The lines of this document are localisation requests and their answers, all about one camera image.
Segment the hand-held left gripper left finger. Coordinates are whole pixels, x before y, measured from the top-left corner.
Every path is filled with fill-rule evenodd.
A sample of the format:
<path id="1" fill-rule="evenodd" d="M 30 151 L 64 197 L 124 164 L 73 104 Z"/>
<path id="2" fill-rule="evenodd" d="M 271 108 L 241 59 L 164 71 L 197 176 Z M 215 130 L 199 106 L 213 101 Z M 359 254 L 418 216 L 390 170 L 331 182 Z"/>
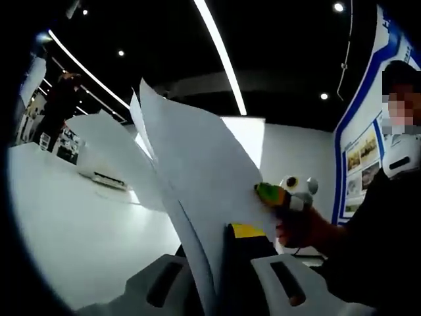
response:
<path id="1" fill-rule="evenodd" d="M 210 315 L 210 270 L 203 247 L 181 246 L 131 276 L 118 297 L 76 315 Z"/>

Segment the person's right hand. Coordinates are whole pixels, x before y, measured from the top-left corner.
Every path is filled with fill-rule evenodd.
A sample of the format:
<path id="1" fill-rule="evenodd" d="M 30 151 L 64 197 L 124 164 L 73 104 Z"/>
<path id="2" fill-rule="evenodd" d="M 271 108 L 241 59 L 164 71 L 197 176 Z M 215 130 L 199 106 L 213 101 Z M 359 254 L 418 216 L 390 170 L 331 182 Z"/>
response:
<path id="1" fill-rule="evenodd" d="M 305 248 L 323 241 L 330 223 L 313 207 L 287 211 L 276 224 L 279 243 L 287 248 Z"/>

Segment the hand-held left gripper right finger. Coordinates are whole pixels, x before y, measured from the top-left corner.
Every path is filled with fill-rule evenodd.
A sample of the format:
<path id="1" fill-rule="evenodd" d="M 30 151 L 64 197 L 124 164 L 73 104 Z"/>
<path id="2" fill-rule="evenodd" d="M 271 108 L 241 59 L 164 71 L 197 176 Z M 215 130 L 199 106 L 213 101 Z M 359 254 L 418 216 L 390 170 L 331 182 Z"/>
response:
<path id="1" fill-rule="evenodd" d="M 375 310 L 333 295 L 326 281 L 289 254 L 278 254 L 266 234 L 228 224 L 217 315 L 374 315 Z"/>

